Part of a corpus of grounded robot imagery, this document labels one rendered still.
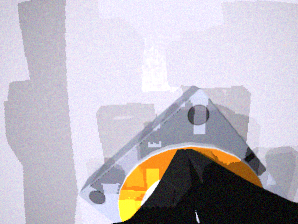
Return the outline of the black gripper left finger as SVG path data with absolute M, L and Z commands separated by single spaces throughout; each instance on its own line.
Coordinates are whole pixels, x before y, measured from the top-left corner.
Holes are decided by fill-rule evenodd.
M 178 149 L 160 184 L 129 220 L 114 224 L 200 224 L 194 204 L 192 172 L 185 149 Z

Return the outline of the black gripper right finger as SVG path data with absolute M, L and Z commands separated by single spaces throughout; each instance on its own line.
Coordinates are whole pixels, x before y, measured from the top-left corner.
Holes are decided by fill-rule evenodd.
M 298 202 L 261 188 L 186 149 L 200 224 L 298 224 Z

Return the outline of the orange and white round plate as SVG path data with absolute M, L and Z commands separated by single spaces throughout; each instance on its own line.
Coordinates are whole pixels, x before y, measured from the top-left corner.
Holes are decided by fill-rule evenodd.
M 178 149 L 185 149 L 185 151 L 193 149 L 193 151 L 200 152 L 212 159 L 214 163 L 223 165 L 229 171 L 237 173 L 242 179 L 263 188 L 261 180 L 257 173 L 250 168 L 250 165 L 225 148 L 218 147 L 216 144 L 198 143 L 168 145 L 168 147 L 158 149 L 138 161 L 126 175 L 121 186 L 120 196 L 118 196 L 118 216 L 121 221 L 129 220 L 134 216 L 136 210 L 144 204 L 146 198 L 149 198 L 156 186 L 160 184 L 166 168 L 169 167 L 170 161 L 173 160 Z

